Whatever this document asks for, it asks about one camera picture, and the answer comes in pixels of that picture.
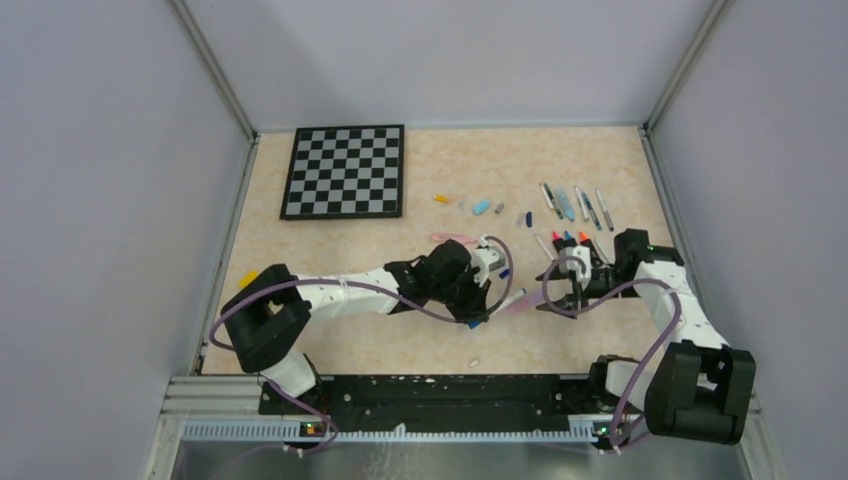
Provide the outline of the blue capped black highlighter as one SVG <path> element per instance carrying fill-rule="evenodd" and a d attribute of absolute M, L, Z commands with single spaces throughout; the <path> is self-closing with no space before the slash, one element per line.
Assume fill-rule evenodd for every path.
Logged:
<path fill-rule="evenodd" d="M 571 235 L 568 231 L 563 232 L 563 237 L 567 246 L 576 246 L 577 239 Z"/>

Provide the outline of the lilac highlighter pen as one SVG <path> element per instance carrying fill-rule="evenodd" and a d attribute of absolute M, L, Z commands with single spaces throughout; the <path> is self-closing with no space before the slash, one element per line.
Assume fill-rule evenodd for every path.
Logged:
<path fill-rule="evenodd" d="M 533 311 L 537 306 L 544 303 L 545 300 L 540 296 L 527 295 L 505 308 L 502 313 L 504 315 L 520 315 L 527 310 Z"/>

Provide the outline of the pink capped black highlighter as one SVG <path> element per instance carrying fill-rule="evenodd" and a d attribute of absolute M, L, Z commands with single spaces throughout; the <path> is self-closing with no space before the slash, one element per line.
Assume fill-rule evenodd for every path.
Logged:
<path fill-rule="evenodd" d="M 552 245 L 557 253 L 562 252 L 566 248 L 565 239 L 556 231 L 552 232 Z"/>

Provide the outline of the teal gel pen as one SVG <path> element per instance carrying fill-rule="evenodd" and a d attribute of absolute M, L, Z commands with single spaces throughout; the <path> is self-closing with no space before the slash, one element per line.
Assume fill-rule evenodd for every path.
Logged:
<path fill-rule="evenodd" d="M 585 207 L 585 210 L 587 212 L 588 217 L 591 219 L 592 223 L 595 225 L 595 228 L 598 231 L 602 231 L 603 227 L 600 223 L 600 220 L 597 216 L 596 211 L 594 210 L 594 207 L 591 204 L 591 201 L 589 199 L 588 194 L 586 192 L 582 192 L 581 197 L 582 197 L 583 205 Z"/>

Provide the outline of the pink correction tape pen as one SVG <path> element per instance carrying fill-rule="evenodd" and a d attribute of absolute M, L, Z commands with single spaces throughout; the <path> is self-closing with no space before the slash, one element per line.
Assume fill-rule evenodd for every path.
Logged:
<path fill-rule="evenodd" d="M 455 241 L 462 245 L 471 245 L 476 244 L 478 239 L 475 237 L 470 237 L 467 235 L 461 235 L 456 233 L 433 233 L 430 238 L 437 243 L 444 243 L 447 241 Z"/>

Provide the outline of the grey capped white marker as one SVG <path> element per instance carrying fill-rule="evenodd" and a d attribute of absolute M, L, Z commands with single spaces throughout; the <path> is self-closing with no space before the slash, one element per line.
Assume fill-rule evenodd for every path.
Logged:
<path fill-rule="evenodd" d="M 577 185 L 574 186 L 574 192 L 575 198 L 579 206 L 581 218 L 584 222 L 588 222 L 590 220 L 590 215 L 586 203 L 584 201 L 583 192 Z"/>

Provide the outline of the dark blue capped pen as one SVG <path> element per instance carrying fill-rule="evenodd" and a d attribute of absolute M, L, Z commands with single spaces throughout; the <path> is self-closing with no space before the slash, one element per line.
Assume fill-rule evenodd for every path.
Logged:
<path fill-rule="evenodd" d="M 602 216 L 603 216 L 603 218 L 604 218 L 604 222 L 605 222 L 605 224 L 606 224 L 606 226 L 607 226 L 607 229 L 608 229 L 609 231 L 614 231 L 614 230 L 615 230 L 615 225 L 614 225 L 614 222 L 613 222 L 613 220 L 612 220 L 612 218 L 611 218 L 610 212 L 609 212 L 609 210 L 608 210 L 608 206 L 607 206 L 607 204 L 606 204 L 606 202 L 605 202 L 605 200 L 604 200 L 604 197 L 603 197 L 603 194 L 602 194 L 601 190 L 600 190 L 600 189 L 598 189 L 598 188 L 596 188 L 596 189 L 595 189 L 595 195 L 596 195 L 596 199 L 597 199 L 597 202 L 598 202 L 599 208 L 600 208 L 600 210 L 601 210 Z"/>

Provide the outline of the light blue correction tape pen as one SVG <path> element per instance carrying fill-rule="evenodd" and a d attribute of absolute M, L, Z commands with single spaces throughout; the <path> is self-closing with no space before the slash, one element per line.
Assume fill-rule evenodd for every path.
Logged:
<path fill-rule="evenodd" d="M 560 210 L 563 213 L 564 217 L 567 218 L 570 222 L 574 222 L 575 212 L 565 191 L 561 188 L 557 188 L 555 190 L 555 195 L 559 203 Z"/>

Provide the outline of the light blue tape cap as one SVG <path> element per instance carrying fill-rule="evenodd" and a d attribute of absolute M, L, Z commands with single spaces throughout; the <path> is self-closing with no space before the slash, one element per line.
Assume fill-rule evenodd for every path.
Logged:
<path fill-rule="evenodd" d="M 491 208 L 491 203 L 489 200 L 481 200 L 474 204 L 471 208 L 471 212 L 475 216 L 479 216 L 487 212 Z"/>

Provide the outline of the green gel pen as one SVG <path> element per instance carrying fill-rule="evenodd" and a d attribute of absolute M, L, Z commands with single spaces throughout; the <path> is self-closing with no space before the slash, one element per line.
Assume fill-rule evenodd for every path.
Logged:
<path fill-rule="evenodd" d="M 555 211 L 555 213 L 557 214 L 557 216 L 560 220 L 564 220 L 565 215 L 563 214 L 562 210 L 560 209 L 558 201 L 557 201 L 556 197 L 554 196 L 552 190 L 547 186 L 547 184 L 545 184 L 543 186 L 545 187 L 546 194 L 549 197 L 549 200 L 551 202 L 553 210 Z"/>

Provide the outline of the yellow capped white pen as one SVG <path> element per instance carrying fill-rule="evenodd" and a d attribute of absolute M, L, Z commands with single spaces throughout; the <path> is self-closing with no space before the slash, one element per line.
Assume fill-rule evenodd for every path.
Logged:
<path fill-rule="evenodd" d="M 539 184 L 539 188 L 540 188 L 540 191 L 541 191 L 543 198 L 546 202 L 547 208 L 550 209 L 551 211 L 554 211 L 555 206 L 553 204 L 553 200 L 551 199 L 551 194 L 549 192 L 549 188 L 543 183 Z"/>

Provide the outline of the blue capped white marker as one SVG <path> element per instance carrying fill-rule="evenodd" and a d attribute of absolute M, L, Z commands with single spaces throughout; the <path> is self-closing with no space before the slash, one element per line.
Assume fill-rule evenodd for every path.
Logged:
<path fill-rule="evenodd" d="M 497 309 L 496 309 L 496 310 L 495 310 L 495 311 L 494 311 L 491 315 L 489 315 L 488 319 L 490 320 L 490 319 L 491 319 L 491 318 L 493 318 L 494 316 L 496 316 L 496 315 L 500 314 L 503 310 L 507 309 L 507 308 L 508 308 L 508 307 L 510 307 L 512 304 L 514 304 L 514 303 L 515 303 L 515 302 L 517 302 L 518 300 L 522 299 L 522 298 L 523 298 L 524 296 L 526 296 L 526 295 L 527 295 L 527 289 L 526 289 L 526 288 L 518 289 L 518 290 L 517 290 L 517 291 L 515 291 L 514 293 L 510 294 L 510 295 L 509 295 L 509 296 L 508 296 L 508 297 L 504 300 L 504 302 L 503 302 L 503 303 L 502 303 L 502 304 L 501 304 L 501 305 L 500 305 L 500 306 L 499 306 L 499 307 L 498 307 L 498 308 L 497 308 Z M 468 324 L 468 327 L 469 327 L 469 329 L 474 329 L 474 328 L 476 328 L 477 326 L 479 326 L 481 323 L 486 322 L 486 321 L 488 321 L 488 320 L 470 322 L 470 323 Z"/>

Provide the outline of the red capped white marker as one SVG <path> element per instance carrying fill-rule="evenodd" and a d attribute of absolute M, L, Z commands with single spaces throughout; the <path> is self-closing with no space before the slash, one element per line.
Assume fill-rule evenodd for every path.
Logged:
<path fill-rule="evenodd" d="M 535 238 L 537 244 L 540 246 L 540 248 L 544 252 L 544 254 L 546 255 L 546 257 L 550 261 L 554 261 L 556 259 L 555 253 L 551 250 L 551 248 L 547 245 L 547 243 L 541 238 L 541 236 L 538 235 L 538 234 L 535 234 L 534 238 Z"/>

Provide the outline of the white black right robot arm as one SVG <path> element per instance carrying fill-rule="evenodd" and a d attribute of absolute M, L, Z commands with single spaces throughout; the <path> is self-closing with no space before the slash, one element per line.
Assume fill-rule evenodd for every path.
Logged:
<path fill-rule="evenodd" d="M 756 362 L 734 349 L 707 318 L 681 254 L 653 243 L 645 230 L 614 238 L 614 260 L 593 247 L 558 240 L 556 257 L 537 276 L 538 310 L 575 319 L 614 299 L 638 298 L 659 331 L 640 360 L 612 355 L 592 366 L 589 404 L 612 412 L 607 438 L 618 448 L 631 429 L 722 445 L 738 443 L 749 412 Z"/>

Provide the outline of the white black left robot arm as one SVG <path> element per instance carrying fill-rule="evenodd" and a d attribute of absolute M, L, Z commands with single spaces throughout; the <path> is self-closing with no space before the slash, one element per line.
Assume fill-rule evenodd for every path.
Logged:
<path fill-rule="evenodd" d="M 377 313 L 395 315 L 417 310 L 430 317 L 428 304 L 445 308 L 448 323 L 485 322 L 493 313 L 487 304 L 492 273 L 506 266 L 507 254 L 481 239 L 475 248 L 453 239 L 430 254 L 394 261 L 358 274 L 295 275 L 275 264 L 249 280 L 220 312 L 210 341 L 232 351 L 241 370 L 271 379 L 282 389 L 283 401 L 297 413 L 319 404 L 318 375 L 295 343 L 311 321 Z"/>

